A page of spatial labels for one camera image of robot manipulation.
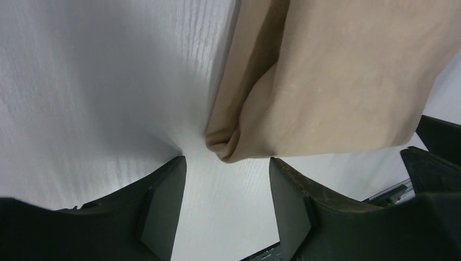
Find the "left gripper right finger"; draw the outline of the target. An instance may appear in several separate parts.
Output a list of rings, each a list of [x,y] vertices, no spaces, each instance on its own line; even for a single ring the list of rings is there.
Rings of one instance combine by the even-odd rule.
[[[419,194],[379,207],[270,159],[284,260],[460,260],[460,194]]]

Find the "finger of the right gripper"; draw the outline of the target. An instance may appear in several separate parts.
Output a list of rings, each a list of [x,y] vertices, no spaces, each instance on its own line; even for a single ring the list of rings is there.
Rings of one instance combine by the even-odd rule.
[[[413,146],[400,155],[417,195],[460,192],[460,165]]]
[[[460,125],[422,115],[416,133],[429,152],[460,166]]]

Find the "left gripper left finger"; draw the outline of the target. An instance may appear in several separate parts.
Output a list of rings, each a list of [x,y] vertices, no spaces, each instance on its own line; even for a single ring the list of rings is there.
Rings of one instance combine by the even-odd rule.
[[[80,208],[1,198],[1,260],[170,260],[186,158]]]

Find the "beige t shirt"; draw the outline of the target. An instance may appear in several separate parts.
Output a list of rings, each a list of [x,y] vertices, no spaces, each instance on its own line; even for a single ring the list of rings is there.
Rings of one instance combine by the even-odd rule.
[[[460,1],[242,1],[206,147],[225,163],[401,146],[460,50]]]

